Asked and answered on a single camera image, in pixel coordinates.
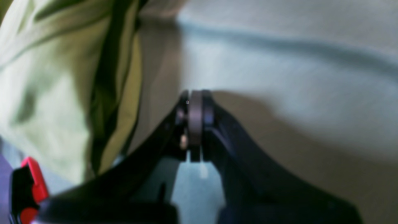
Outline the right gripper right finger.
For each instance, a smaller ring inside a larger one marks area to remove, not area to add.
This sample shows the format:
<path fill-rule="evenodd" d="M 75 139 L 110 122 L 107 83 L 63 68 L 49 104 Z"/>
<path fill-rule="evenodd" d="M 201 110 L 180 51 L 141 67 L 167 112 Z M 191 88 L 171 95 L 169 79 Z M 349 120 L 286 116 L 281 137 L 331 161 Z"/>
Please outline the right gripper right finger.
<path fill-rule="evenodd" d="M 218 224 L 361 224 L 356 207 L 295 176 L 265 153 L 212 98 L 197 93 L 201 146 L 221 178 Z"/>

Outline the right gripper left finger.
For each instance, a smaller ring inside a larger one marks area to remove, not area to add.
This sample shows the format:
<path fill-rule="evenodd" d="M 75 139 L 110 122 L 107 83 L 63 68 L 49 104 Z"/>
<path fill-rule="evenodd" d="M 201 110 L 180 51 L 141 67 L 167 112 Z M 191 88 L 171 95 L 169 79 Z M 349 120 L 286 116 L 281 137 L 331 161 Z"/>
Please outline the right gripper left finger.
<path fill-rule="evenodd" d="M 40 204 L 33 224 L 177 224 L 175 206 L 165 202 L 166 184 L 153 201 L 132 196 L 145 184 L 165 157 L 186 158 L 180 138 L 187 129 L 188 91 L 183 91 L 171 112 L 127 158 L 99 177 Z"/>

